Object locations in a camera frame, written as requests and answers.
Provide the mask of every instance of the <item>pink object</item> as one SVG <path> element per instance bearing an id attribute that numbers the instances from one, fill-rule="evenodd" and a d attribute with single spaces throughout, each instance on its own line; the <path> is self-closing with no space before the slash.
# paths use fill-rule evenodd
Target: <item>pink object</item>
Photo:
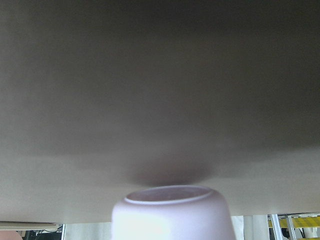
<path id="1" fill-rule="evenodd" d="M 112 212 L 112 240 L 235 240 L 225 198 L 208 187 L 173 185 L 127 195 Z"/>
<path id="2" fill-rule="evenodd" d="M 22 240 L 22 237 L 16 231 L 1 231 L 0 240 Z"/>

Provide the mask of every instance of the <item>yellow and black striped tape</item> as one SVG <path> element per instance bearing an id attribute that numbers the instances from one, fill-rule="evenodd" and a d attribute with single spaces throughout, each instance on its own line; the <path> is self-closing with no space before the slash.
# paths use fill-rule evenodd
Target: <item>yellow and black striped tape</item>
<path id="1" fill-rule="evenodd" d="M 286 219 L 280 219 L 279 223 L 281 228 L 284 228 L 284 229 L 288 228 Z M 320 216 L 293 217 L 292 223 L 293 223 L 293 227 L 296 229 L 297 228 L 320 228 Z M 269 224 L 269 228 L 272 228 L 271 220 L 268 221 L 268 224 Z"/>

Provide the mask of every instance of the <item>beige surface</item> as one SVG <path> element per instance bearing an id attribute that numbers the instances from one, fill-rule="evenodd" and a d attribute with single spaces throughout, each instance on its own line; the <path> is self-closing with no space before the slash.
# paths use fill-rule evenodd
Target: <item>beige surface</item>
<path id="1" fill-rule="evenodd" d="M 3 3 L 0 221 L 107 222 L 170 184 L 320 212 L 319 9 Z"/>

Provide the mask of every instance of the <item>silver metal post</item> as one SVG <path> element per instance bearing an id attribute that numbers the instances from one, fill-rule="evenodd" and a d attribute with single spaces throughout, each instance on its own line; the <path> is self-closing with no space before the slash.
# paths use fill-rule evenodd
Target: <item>silver metal post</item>
<path id="1" fill-rule="evenodd" d="M 278 214 L 272 214 L 270 216 L 271 216 L 271 222 L 273 226 L 274 238 L 275 240 L 282 240 L 282 232 L 280 228 Z"/>
<path id="2" fill-rule="evenodd" d="M 292 222 L 291 216 L 286 216 L 286 223 L 288 225 L 290 240 L 297 240 L 294 223 Z"/>

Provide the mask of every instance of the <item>yellow beam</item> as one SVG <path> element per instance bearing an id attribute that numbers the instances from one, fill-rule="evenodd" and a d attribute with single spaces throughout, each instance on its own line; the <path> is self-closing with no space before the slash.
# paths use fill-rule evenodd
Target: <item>yellow beam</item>
<path id="1" fill-rule="evenodd" d="M 292 218 L 293 227 L 297 228 L 320 228 L 320 216 L 308 216 L 308 217 L 293 217 Z M 280 219 L 279 220 L 280 227 L 287 229 L 287 220 Z M 268 221 L 269 228 L 272 228 L 271 220 Z"/>

